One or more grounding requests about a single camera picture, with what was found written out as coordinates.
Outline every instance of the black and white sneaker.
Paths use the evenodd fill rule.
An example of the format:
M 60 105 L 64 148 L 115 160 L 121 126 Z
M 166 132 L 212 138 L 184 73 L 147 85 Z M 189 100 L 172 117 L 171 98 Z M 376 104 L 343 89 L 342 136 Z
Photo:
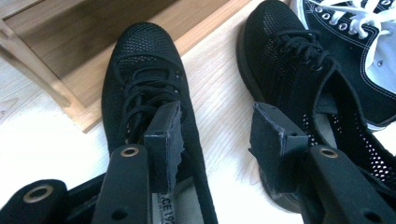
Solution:
M 190 223 L 192 218 L 194 223 L 217 223 L 189 86 L 177 49 L 160 26 L 148 22 L 132 25 L 119 38 L 106 71 L 102 114 L 109 153 L 127 144 L 144 145 L 143 137 L 154 115 L 172 102 L 180 103 L 185 150 L 174 193 L 159 194 L 153 202 L 153 223 Z M 164 217 L 169 213 L 164 210 L 170 208 L 176 216 Z
M 306 133 L 308 147 L 335 144 L 394 204 L 396 158 L 367 129 L 349 74 L 319 39 L 318 31 L 305 30 L 283 2 L 265 0 L 248 16 L 237 41 L 241 77 L 255 101 L 277 107 Z M 274 170 L 261 166 L 265 189 Z M 284 208 L 298 211 L 295 198 L 270 196 Z
M 292 0 L 305 29 L 343 67 L 373 131 L 396 120 L 396 4 L 392 0 Z

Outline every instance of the black sneaker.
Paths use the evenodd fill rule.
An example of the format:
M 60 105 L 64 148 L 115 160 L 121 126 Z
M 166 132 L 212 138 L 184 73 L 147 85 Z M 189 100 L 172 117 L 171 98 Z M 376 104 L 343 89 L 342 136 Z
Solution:
M 336 147 L 376 179 L 377 189 L 395 196 L 395 158 L 367 129 L 354 90 L 319 44 L 318 32 L 305 30 L 288 6 L 266 0 L 250 14 L 237 61 L 256 101 L 279 108 L 308 135 L 310 146 L 330 145 L 318 121 L 326 117 Z
M 337 59 L 356 90 L 369 128 L 396 120 L 396 8 L 393 0 L 292 0 L 305 29 Z
M 157 109 L 175 101 L 181 105 L 185 148 L 177 181 L 192 175 L 204 222 L 217 223 L 189 86 L 177 49 L 169 34 L 156 24 L 142 22 L 129 27 L 114 48 L 103 88 L 102 114 L 109 153 L 126 144 L 144 145 L 144 132 Z

